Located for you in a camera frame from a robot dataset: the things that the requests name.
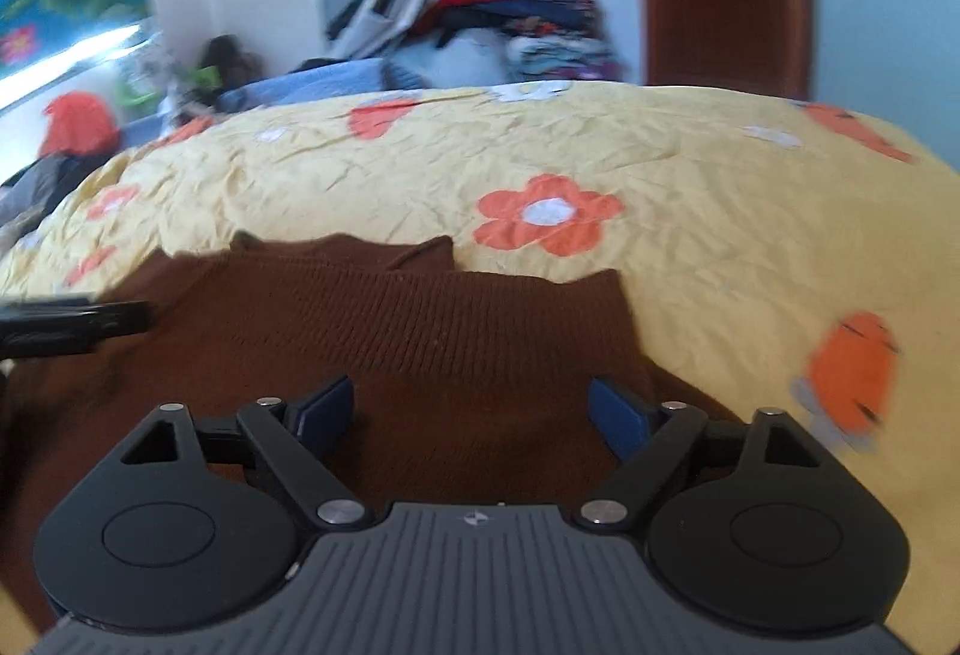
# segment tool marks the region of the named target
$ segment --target knit fabric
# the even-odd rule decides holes
[[[37,528],[165,401],[226,415],[347,373],[356,417],[325,463],[380,511],[392,500],[577,505],[616,466],[587,419],[594,375],[648,399],[682,390],[728,415],[652,372],[614,271],[569,284],[458,273],[449,239],[242,236],[210,257],[157,252],[106,298],[149,300],[155,328],[19,366],[8,388],[18,484],[7,487],[0,580],[41,628],[52,618],[32,574]]]

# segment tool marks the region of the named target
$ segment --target bed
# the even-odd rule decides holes
[[[938,655],[960,642],[958,208],[951,168],[827,106],[613,83],[362,95],[118,155],[0,262],[0,295],[101,292],[156,247],[238,230],[448,234],[462,268],[555,281],[616,268],[656,362],[743,418],[789,409],[901,521],[889,623]],[[836,391],[851,374],[858,406]]]

